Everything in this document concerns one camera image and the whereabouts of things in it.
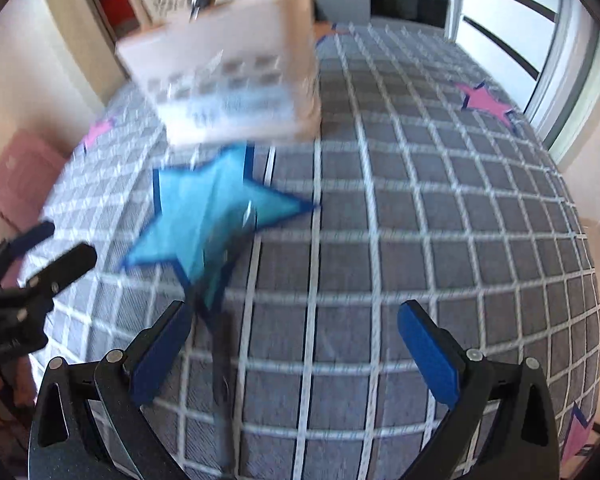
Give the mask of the left hand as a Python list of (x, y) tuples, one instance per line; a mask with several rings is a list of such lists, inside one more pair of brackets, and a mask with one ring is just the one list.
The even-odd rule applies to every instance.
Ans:
[(0, 366), (0, 428), (18, 424), (29, 429), (38, 395), (28, 356)]

